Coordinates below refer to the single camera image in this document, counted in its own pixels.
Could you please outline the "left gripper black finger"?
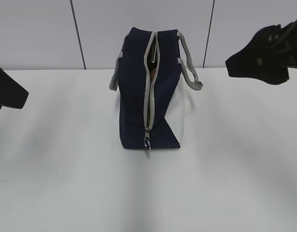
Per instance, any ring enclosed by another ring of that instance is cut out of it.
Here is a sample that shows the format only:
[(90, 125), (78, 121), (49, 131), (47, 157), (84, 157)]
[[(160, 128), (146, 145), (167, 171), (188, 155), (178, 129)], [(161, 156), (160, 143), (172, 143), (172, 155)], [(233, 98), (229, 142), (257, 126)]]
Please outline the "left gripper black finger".
[(29, 93), (0, 67), (0, 110), (2, 107), (22, 109)]

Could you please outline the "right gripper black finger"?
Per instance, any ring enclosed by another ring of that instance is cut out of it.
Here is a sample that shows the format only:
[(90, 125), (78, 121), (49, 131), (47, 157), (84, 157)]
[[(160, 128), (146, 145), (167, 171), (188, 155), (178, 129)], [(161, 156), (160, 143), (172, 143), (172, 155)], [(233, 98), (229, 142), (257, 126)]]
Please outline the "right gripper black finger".
[(260, 29), (239, 52), (229, 57), (230, 77), (252, 78), (270, 85), (289, 80), (289, 68), (297, 69), (297, 20)]

